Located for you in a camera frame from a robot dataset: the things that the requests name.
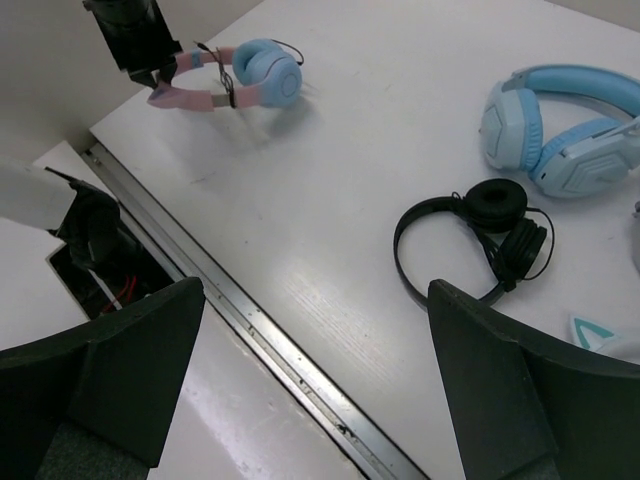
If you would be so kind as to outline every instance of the pink headphones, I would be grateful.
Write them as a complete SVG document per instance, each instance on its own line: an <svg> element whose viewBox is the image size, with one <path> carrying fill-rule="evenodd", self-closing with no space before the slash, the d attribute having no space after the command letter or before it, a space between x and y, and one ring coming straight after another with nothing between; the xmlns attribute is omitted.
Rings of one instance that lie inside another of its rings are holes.
<svg viewBox="0 0 640 480"><path fill-rule="evenodd" d="M185 90L159 80L158 87L147 100L149 105L212 112L218 107L226 106L286 107L300 96L300 65L304 59L297 62L274 40L251 40L238 48L223 47L216 51L208 50L201 44L199 46L202 48L176 55L177 70L174 77L207 63L216 62L220 65L221 80L227 93L211 94L208 90ZM233 88L233 81L224 72L222 65L233 66L233 73L243 87Z"/></svg>

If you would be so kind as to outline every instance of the pink and blue headphones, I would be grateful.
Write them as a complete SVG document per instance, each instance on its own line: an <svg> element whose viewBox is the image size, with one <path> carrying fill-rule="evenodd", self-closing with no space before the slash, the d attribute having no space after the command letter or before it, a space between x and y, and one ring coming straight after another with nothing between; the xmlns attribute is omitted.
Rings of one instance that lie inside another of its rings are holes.
<svg viewBox="0 0 640 480"><path fill-rule="evenodd" d="M536 93L582 95L626 112L626 124L610 117L582 123L542 146ZM582 65L541 65L498 83L482 117L482 149L496 168L523 170L553 197L591 195L640 165L640 82Z"/></svg>
<svg viewBox="0 0 640 480"><path fill-rule="evenodd" d="M222 71L222 65L232 65L243 87L233 89L233 81L229 78L231 86L225 85L227 93L212 95L208 90L185 90L159 80L158 87L147 100L150 105L212 112L224 106L287 107L300 96L300 65L304 60L297 62L274 40L251 40L238 48L224 47L215 51L196 49L176 55L175 60L177 69L174 77L216 62L220 65L221 75L228 78L228 74Z"/></svg>

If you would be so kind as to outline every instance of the black headphones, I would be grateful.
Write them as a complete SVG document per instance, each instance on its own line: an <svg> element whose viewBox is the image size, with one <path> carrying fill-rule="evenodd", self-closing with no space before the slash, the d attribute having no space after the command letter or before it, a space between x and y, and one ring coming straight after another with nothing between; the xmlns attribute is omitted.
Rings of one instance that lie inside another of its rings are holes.
<svg viewBox="0 0 640 480"><path fill-rule="evenodd" d="M519 184L500 178L479 183L464 198L454 193L449 197L425 200L411 207L396 225L393 257L400 279L414 300L427 306L427 297L411 283L402 268L398 255L400 239L409 225L437 212L451 212L464 220L482 244L498 284L480 299L481 302L493 305L505 292L516 288L519 281L538 278L549 266L553 255L555 229L546 213L538 208L528 207L527 203L527 194ZM551 226L551 250L547 261L536 275L528 278L526 275L547 238L547 229L525 218L526 212L544 215ZM500 245L489 237L507 232Z"/></svg>

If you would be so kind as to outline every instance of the pink headband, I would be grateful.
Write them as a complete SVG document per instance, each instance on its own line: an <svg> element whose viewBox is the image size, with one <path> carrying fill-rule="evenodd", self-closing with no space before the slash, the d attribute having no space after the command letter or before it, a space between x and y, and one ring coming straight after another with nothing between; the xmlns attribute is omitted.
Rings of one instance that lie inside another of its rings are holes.
<svg viewBox="0 0 640 480"><path fill-rule="evenodd" d="M218 50L220 52L220 60L224 65L231 64L234 50L232 47L223 47ZM178 68L174 77L213 62L215 62L215 59L209 52L203 50L183 52L176 55ZM260 105L260 84L236 89L235 100L238 108ZM229 106L230 99L226 93L212 95L208 90L185 90L159 81L158 88L151 93L147 103L158 108L182 108L196 112L213 112L216 107Z"/></svg>

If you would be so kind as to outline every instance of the cat ear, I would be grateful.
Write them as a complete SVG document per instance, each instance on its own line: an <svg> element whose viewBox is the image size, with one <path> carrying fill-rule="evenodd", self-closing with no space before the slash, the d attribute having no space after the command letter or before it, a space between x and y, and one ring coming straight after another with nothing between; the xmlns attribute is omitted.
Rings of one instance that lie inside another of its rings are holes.
<svg viewBox="0 0 640 480"><path fill-rule="evenodd" d="M578 315L570 316L571 336L574 345L592 352L620 336L611 328L586 320Z"/></svg>

